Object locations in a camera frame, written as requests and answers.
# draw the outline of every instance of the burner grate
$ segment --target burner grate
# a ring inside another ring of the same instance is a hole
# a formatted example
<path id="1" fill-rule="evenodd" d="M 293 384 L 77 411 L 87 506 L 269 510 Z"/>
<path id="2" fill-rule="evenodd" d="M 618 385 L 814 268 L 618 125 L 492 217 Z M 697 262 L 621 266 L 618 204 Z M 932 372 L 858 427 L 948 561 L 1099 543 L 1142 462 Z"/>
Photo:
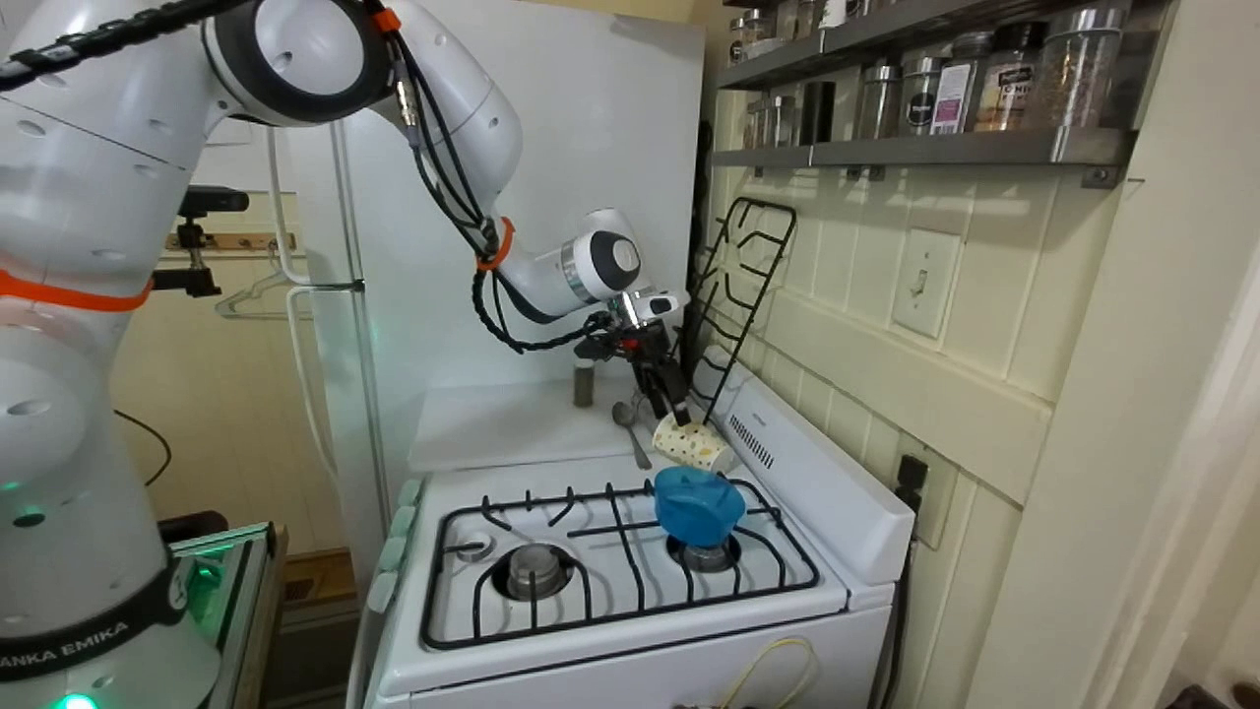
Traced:
<path id="1" fill-rule="evenodd" d="M 546 515 L 546 528 L 559 528 L 580 506 L 606 506 L 609 510 L 609 522 L 613 525 L 602 525 L 602 528 L 575 528 L 568 531 L 568 539 L 592 539 L 592 535 L 606 535 L 621 546 L 626 556 L 626 567 L 630 567 L 630 578 L 635 578 L 635 612 L 618 612 L 618 615 L 596 615 L 596 602 L 592 602 L 592 571 L 583 561 L 568 561 L 568 571 L 580 578 L 583 587 L 583 615 L 580 617 L 563 617 L 563 623 L 539 623 L 539 594 L 529 599 L 529 629 L 497 629 L 487 634 L 486 629 L 486 587 L 492 587 L 492 574 L 497 567 L 479 571 L 475 574 L 475 587 L 474 587 L 474 637 L 434 637 L 434 607 L 438 602 L 425 602 L 425 623 L 420 623 L 420 642 L 425 648 L 438 648 L 438 649 L 459 649 L 459 648 L 487 648 L 487 642 L 511 642 L 511 637 L 530 637 L 530 634 L 554 634 L 554 629 L 575 629 L 575 627 L 602 627 L 602 623 L 626 623 L 626 617 L 640 617 L 640 615 L 673 615 L 673 612 L 689 612 L 689 607 L 722 607 L 722 602 L 742 602 L 742 599 L 764 599 L 764 594 L 787 594 L 787 590 L 806 590 L 806 587 L 820 587 L 820 567 L 814 561 L 799 546 L 799 539 L 790 535 L 790 528 L 784 525 L 784 514 L 772 510 L 764 501 L 760 489 L 752 489 L 749 481 L 732 481 L 749 506 L 744 522 L 749 515 L 768 515 L 768 525 L 774 528 L 774 535 L 784 535 L 784 543 L 790 543 L 790 556 L 802 561 L 806 574 L 802 578 L 790 578 L 790 567 L 784 561 L 784 552 L 752 531 L 749 525 L 736 528 L 736 535 L 744 543 L 760 543 L 772 561 L 774 561 L 774 587 L 749 587 L 742 567 L 732 567 L 732 587 L 724 594 L 706 594 L 697 599 L 697 574 L 706 571 L 694 571 L 686 562 L 677 562 L 677 571 L 686 574 L 686 599 L 677 602 L 647 602 L 647 578 L 640 578 L 640 567 L 635 561 L 635 531 L 647 531 L 647 528 L 658 528 L 658 522 L 626 522 L 621 515 L 621 506 L 626 501 L 648 501 L 652 498 L 652 485 L 647 481 L 640 489 L 613 489 L 606 485 L 602 491 L 575 491 L 568 489 L 563 498 L 534 498 L 534 491 L 525 491 L 525 501 L 511 501 L 511 506 L 497 506 L 487 498 L 479 498 L 475 510 L 455 510 L 441 522 L 441 546 L 444 556 L 455 556 L 463 552 L 459 543 L 449 543 L 449 531 L 455 522 L 469 522 L 469 515 L 479 515 L 486 525 L 501 528 L 501 531 L 511 531 L 507 515 L 511 514 L 534 514 L 534 510 L 559 510 L 554 515 Z M 438 582 L 444 574 L 444 556 L 438 556 L 434 562 L 434 574 L 430 574 L 430 599 L 438 599 Z"/>

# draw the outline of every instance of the beige wall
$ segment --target beige wall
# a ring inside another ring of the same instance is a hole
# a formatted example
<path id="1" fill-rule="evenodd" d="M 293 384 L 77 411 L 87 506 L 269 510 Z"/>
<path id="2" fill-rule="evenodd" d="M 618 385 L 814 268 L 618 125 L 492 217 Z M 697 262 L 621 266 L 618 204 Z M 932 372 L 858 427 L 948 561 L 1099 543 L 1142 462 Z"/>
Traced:
<path id="1" fill-rule="evenodd" d="M 718 97 L 722 145 L 742 101 Z M 799 209 L 744 361 L 881 481 L 932 465 L 896 707 L 966 707 L 1117 195 L 1071 168 L 718 168 L 713 213 L 736 195 Z M 911 230 L 958 239 L 940 339 L 895 323 Z"/>
<path id="2" fill-rule="evenodd" d="M 211 217 L 209 231 L 269 231 L 269 201 L 256 197 L 245 217 Z M 269 256 L 211 256 L 223 296 L 269 272 Z M 150 491 L 159 515 L 218 510 L 232 525 L 283 525 L 295 556 L 345 546 L 335 489 L 303 418 L 283 293 L 240 302 L 240 321 L 223 321 L 211 302 L 155 293 L 119 352 L 113 407 L 159 427 L 176 455 Z M 150 473 L 161 451 L 133 427 L 126 439 L 139 468 Z"/>

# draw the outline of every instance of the orange stripe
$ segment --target orange stripe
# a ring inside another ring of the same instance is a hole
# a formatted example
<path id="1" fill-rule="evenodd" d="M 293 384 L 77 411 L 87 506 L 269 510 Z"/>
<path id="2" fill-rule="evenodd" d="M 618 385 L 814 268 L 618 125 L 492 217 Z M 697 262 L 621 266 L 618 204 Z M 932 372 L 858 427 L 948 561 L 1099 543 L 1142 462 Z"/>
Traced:
<path id="1" fill-rule="evenodd" d="M 75 308 L 75 313 L 139 313 L 150 301 L 155 287 L 143 296 L 119 301 L 119 296 L 93 296 L 93 293 L 71 293 L 56 283 L 30 283 L 12 272 L 0 272 L 0 301 L 30 301 L 30 302 L 56 302 L 56 308 Z"/>
<path id="2" fill-rule="evenodd" d="M 501 239 L 501 251 L 497 251 L 497 256 L 487 256 L 487 262 L 479 262 L 479 266 L 475 266 L 475 272 L 501 272 L 501 266 L 507 262 L 511 243 L 516 243 L 516 224 L 504 217 L 504 239 Z"/>
<path id="3" fill-rule="evenodd" d="M 369 15 L 377 24 L 382 34 L 399 34 L 402 32 L 402 20 L 399 12 L 382 9 Z"/>

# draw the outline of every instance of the stove burner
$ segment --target stove burner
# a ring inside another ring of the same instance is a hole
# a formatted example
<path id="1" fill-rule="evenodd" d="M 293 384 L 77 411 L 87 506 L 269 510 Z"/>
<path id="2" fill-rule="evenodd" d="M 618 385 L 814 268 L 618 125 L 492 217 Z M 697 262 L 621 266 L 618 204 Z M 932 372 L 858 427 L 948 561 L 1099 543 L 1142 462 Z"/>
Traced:
<path id="1" fill-rule="evenodd" d="M 697 574 L 722 574 L 732 571 L 742 562 L 742 539 L 728 535 L 718 546 L 686 546 L 682 539 L 667 539 L 667 552 L 677 567 L 697 571 Z"/>
<path id="2" fill-rule="evenodd" d="M 563 546 L 529 543 L 507 552 L 492 567 L 492 582 L 501 594 L 516 602 L 553 599 L 568 587 L 575 561 Z"/>

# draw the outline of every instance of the wire rack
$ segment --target wire rack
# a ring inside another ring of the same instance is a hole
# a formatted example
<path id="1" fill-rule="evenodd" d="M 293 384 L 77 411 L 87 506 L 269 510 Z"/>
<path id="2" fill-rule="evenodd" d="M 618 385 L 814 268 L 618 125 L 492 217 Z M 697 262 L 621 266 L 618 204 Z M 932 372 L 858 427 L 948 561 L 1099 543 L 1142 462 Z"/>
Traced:
<path id="1" fill-rule="evenodd" d="M 694 399 L 706 407 L 706 423 L 742 361 L 744 339 L 764 308 L 764 296 L 787 256 L 794 231 L 794 209 L 755 197 L 736 197 L 713 243 L 701 251 L 701 272 L 694 280 L 697 321 L 694 343 L 707 343 L 694 357 Z"/>

